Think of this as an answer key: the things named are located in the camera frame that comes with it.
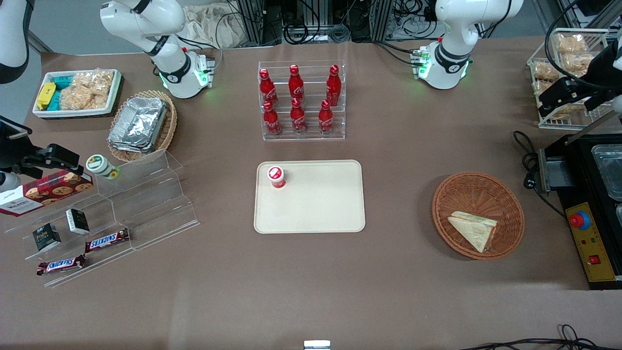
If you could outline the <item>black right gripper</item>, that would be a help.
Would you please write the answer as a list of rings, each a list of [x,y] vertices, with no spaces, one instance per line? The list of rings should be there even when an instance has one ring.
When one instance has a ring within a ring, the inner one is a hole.
[[[41,179],[42,169],[65,169],[76,175],[84,173],[84,167],[79,164],[80,156],[58,144],[49,144],[47,148],[35,151],[35,146],[29,139],[33,131],[8,118],[0,117],[0,168],[5,173],[26,175],[34,179]],[[30,166],[22,161],[30,156]]]

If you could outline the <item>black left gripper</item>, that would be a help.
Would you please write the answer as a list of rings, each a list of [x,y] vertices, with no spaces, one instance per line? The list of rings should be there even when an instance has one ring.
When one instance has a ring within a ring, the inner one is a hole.
[[[587,112],[597,109],[604,103],[621,94],[622,73],[615,67],[621,57],[619,42],[613,41],[609,46],[593,58],[588,71],[581,80],[585,83],[563,77],[545,89],[539,96],[539,111],[554,111],[567,104],[584,100]]]

